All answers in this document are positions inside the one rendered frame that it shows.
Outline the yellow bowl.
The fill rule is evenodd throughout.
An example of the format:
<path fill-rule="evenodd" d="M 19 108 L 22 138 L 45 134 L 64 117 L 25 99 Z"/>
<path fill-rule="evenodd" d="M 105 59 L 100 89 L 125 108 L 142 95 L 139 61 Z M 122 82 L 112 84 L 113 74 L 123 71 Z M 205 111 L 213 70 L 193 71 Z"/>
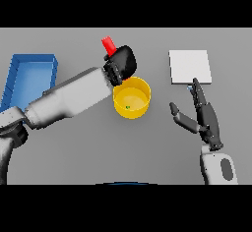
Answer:
<path fill-rule="evenodd" d="M 117 113 L 127 119 L 142 117 L 150 106 L 152 90 L 149 84 L 139 78 L 131 77 L 113 88 L 113 105 Z"/>

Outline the blue tray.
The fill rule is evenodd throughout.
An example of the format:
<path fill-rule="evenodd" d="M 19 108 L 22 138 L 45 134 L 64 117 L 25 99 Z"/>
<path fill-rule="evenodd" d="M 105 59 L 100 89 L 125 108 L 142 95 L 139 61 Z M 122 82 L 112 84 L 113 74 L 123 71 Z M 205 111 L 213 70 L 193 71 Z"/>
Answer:
<path fill-rule="evenodd" d="M 54 54 L 13 54 L 0 103 L 0 112 L 22 110 L 55 86 L 58 62 Z"/>

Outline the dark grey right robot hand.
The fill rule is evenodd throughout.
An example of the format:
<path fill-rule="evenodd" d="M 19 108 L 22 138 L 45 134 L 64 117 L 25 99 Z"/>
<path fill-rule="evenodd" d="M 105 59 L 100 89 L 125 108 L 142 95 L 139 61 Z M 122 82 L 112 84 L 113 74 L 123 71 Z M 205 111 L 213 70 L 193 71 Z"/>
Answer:
<path fill-rule="evenodd" d="M 210 151 L 220 150 L 223 148 L 223 143 L 218 117 L 212 104 L 205 98 L 197 78 L 193 79 L 190 93 L 193 97 L 197 119 L 191 119 L 182 113 L 175 103 L 170 102 L 169 107 L 174 122 L 193 134 L 200 134 L 202 141 L 210 146 Z"/>

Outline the pale square measuring scale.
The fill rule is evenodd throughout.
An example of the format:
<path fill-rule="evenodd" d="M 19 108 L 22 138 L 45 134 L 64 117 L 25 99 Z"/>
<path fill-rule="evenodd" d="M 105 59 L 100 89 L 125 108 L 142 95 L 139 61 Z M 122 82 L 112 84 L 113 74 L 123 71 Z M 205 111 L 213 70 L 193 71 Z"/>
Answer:
<path fill-rule="evenodd" d="M 206 50 L 169 50 L 168 57 L 173 85 L 191 85 L 194 78 L 202 85 L 212 83 Z"/>

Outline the red beaker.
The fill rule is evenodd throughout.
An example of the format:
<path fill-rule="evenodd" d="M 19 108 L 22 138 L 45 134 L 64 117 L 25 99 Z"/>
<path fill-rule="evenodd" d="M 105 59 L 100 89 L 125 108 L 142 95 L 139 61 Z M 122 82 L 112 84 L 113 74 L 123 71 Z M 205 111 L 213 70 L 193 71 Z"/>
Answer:
<path fill-rule="evenodd" d="M 101 42 L 102 42 L 103 47 L 106 50 L 107 55 L 112 56 L 116 51 L 116 46 L 114 42 L 112 41 L 111 37 L 106 36 L 101 40 Z"/>

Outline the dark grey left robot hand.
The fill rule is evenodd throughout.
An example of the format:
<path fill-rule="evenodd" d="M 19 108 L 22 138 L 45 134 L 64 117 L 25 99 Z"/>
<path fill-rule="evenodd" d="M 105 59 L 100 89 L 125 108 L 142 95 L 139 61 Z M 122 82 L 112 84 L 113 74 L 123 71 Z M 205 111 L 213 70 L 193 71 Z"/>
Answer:
<path fill-rule="evenodd" d="M 120 86 L 124 80 L 132 77 L 137 70 L 135 55 L 128 45 L 117 48 L 111 56 L 106 55 L 104 61 L 104 72 L 114 87 Z"/>

